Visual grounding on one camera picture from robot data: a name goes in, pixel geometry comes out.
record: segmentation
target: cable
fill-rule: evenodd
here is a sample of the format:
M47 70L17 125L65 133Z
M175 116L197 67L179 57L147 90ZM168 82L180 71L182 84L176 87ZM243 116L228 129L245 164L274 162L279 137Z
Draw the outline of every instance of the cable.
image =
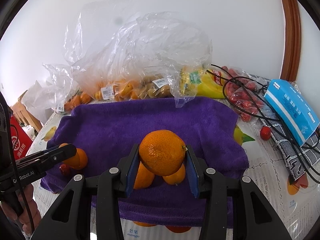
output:
M257 118L260 118L260 119L264 119L266 121L266 123L274 130L276 131L281 137L287 139L290 143L290 145L292 146L295 154L297 155L301 165L303 166L303 168L305 169L306 173L311 177L311 179L320 184L320 181L316 180L312 175L311 173L309 172L308 168L306 167L306 165L304 164L302 158L300 155L302 155L304 161L306 162L306 164L317 174L320 176L320 172L316 171L311 163L309 163L309 161L307 160L305 154L303 153L302 151L302 148L303 149L312 149L314 151L316 151L317 153L320 154L320 151L316 149L316 147L318 146L318 144L320 143L320 131L319 131L319 128L316 129L316 132L315 132L315 135L317 137L317 143L314 145L314 146L311 146L310 144L308 144L307 142L305 143L305 145L307 146L302 146L300 147L297 143L297 141L295 140L295 138L293 137L291 131L289 130L289 128L287 127L287 125L284 123L284 121L282 120L282 118L280 117L280 115L263 99L260 97L259 93L262 92L263 90L267 90L267 86L266 85L263 85L259 82L257 82L256 80L254 79L251 79L249 77L243 77L243 76L236 76L236 77L233 77L227 70L223 69L222 67L219 67L217 65L214 65L214 64L211 64L212 66L215 66L221 70L223 70L226 74L228 74L231 78L230 79L226 79L222 76L219 76L219 75L216 75L215 73L207 70L208 73L210 73L211 75L214 75L220 79L223 79L225 80L226 82L224 83L223 87L222 87L222 93L223 93L223 96L225 97L225 99L236 109L238 109L239 111L243 112L243 113L246 113L248 115L251 115L251 116L254 116L254 117L257 117ZM273 111L273 113L276 115L276 117L278 119L274 119L274 118L268 118L266 117L263 112L261 111L260 107L257 105L257 103L254 101L252 95L250 95L249 93L249 89L240 81L238 80L239 78L242 78L242 79L248 79L248 80L251 80L251 81L254 81L256 82L257 84L261 85L261 88L257 91L257 93L255 91L252 91L250 90L257 98L259 98L261 101L263 101L267 106L269 106L271 108L271 110ZM239 106L236 106L225 94L225 87L226 85L229 83L229 82L232 82L234 84L236 84L237 86L239 86L239 88L242 88L245 93L247 94L247 96L249 97L249 99L252 101L253 105L257 108L257 111L259 111L259 113L261 114L260 116L259 115L256 115L256 114L253 114L253 113L250 113L248 111L245 111L244 109L240 108ZM278 131L275 127L273 127L273 125L270 123L270 121L275 121L275 122L279 122L282 127L284 128L284 132L286 135L282 134L280 131Z
M13 127L15 129L16 133L17 133L17 140L14 143L12 149L11 148L9 149L11 162L12 162L12 167L13 167L13 172L14 172L14 175L16 177L16 181L17 181L17 184L18 184L18 187L19 187L22 199L23 199L23 203L24 203L24 205L26 207L26 210L27 210L27 213L28 213L28 217L29 217L29 221L30 221L30 225L31 225L31 235L32 235L33 232L35 231L35 224L33 222L32 214L31 214L31 211L30 211L30 207L29 207L26 195L24 194L24 191L23 191L23 188L22 188L22 184L21 184L21 181L19 179L18 168L17 168L17 164L16 164L16 161L14 159L14 154L13 154L13 149L15 148L16 144L18 143L18 139L19 139L18 130L14 125L10 124L10 126Z

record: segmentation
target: human hand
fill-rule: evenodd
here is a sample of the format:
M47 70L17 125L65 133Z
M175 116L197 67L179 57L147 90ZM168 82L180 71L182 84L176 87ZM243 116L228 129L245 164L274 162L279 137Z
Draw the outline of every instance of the human hand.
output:
M30 212L33 218L33 223L35 225L35 228L38 226L40 220L41 220L41 215L40 212L38 210L38 206L37 203L33 200L33 185L29 184L24 188L24 194L26 195L26 199L30 208ZM20 202L23 202L21 193L19 193L18 195L18 200ZM2 210L4 212L4 214L11 220L17 220L18 216L15 213L15 211L6 203L6 202L0 202L0 205L2 207ZM31 234L31 224L29 221L29 217L28 217L28 213L26 208L23 209L23 213L19 216L19 221L20 223L23 224L23 231L30 235Z

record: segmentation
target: blue box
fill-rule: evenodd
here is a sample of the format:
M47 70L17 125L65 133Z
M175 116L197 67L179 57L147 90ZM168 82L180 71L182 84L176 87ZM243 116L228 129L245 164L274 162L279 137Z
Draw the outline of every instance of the blue box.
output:
M282 79L272 79L264 97L302 146L319 125L316 113L302 95Z

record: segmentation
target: purple cloth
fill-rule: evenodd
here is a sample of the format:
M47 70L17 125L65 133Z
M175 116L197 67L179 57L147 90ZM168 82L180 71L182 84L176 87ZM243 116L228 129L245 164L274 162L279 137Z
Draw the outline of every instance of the purple cloth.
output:
M83 149L89 162L82 173L91 177L115 167L146 134L167 129L191 144L196 156L204 158L209 167L239 179L249 163L233 139L236 121L236 113L227 106L202 97L182 108L175 108L173 98L80 105L71 116L61 119L47 147L72 143ZM56 165L42 178L41 186L60 192L69 180ZM134 190L128 199L119 200L121 218L157 225L201 226L204 206L205 200L192 195L187 176L177 186L156 176L150 187ZM228 225L232 225L230 202Z

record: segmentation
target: chair backrest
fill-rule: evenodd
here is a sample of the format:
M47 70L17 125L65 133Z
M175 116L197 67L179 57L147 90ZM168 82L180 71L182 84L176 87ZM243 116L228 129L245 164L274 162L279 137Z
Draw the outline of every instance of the chair backrest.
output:
M11 106L11 109L13 111L14 117L17 119L18 122L24 123L26 126L31 125L36 129L37 132L39 132L42 128L41 122L38 119L36 119L32 114L30 114L26 107L21 103L21 98L26 92L27 91L25 91L18 98L18 102Z

